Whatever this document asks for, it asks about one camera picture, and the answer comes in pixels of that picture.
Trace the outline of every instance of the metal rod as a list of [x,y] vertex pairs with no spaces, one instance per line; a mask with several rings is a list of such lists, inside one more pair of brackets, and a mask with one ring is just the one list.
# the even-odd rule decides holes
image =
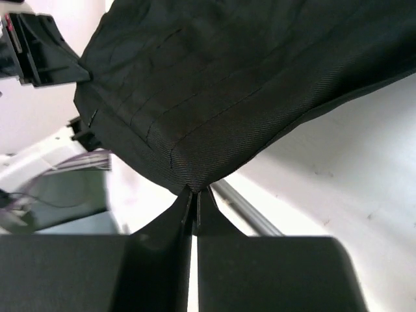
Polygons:
[[238,193],[225,180],[220,180],[211,185],[223,200],[226,200],[241,218],[261,236],[284,236],[272,222],[267,220],[252,204]]

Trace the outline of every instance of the machine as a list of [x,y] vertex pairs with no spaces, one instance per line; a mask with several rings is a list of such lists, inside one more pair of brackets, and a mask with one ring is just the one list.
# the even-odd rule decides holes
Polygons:
[[[1,77],[35,88],[93,79],[51,16],[8,12],[0,29]],[[76,118],[10,156],[0,164],[0,207],[12,205],[13,193],[35,177],[100,148]],[[186,311],[192,236],[202,312],[366,311],[335,239],[246,237],[219,212],[210,188],[185,188],[130,236],[1,237],[0,310]]]

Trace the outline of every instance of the black cloth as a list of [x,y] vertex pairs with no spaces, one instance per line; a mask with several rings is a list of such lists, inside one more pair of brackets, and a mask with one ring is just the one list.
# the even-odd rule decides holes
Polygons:
[[197,192],[301,123],[413,73],[416,5],[116,0],[81,64],[94,80],[75,104],[104,146],[176,194]]

